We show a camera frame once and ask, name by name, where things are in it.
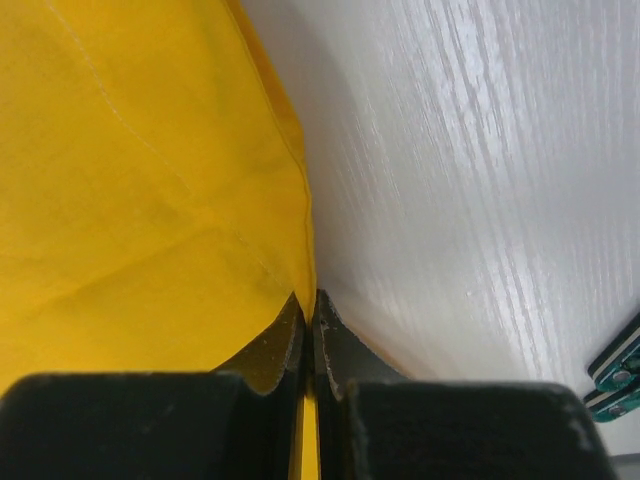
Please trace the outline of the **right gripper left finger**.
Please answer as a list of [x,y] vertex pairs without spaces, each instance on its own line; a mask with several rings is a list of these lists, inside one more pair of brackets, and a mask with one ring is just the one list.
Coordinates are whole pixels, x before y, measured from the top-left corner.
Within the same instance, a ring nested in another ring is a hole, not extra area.
[[5,479],[297,479],[306,326],[295,297],[208,372],[42,373],[1,399]]

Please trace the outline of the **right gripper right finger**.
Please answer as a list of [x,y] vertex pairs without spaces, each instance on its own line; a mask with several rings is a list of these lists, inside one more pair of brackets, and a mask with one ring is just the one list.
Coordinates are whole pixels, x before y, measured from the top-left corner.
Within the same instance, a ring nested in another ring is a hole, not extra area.
[[319,291],[312,320],[323,479],[612,479],[586,408],[564,386],[422,382],[365,345]]

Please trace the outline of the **yellow cartoon placemat cloth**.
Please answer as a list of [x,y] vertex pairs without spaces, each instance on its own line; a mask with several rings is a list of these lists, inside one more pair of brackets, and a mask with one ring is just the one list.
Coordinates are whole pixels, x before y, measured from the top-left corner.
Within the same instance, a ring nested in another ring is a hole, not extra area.
[[303,132],[237,1],[1,5],[1,399],[208,372],[315,303]]

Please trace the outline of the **spoon with green handle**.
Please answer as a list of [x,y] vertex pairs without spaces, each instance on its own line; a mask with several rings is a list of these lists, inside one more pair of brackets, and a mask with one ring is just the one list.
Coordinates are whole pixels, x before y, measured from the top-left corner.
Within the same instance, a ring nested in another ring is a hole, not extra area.
[[601,392],[621,390],[639,376],[639,314],[620,330],[587,372]]

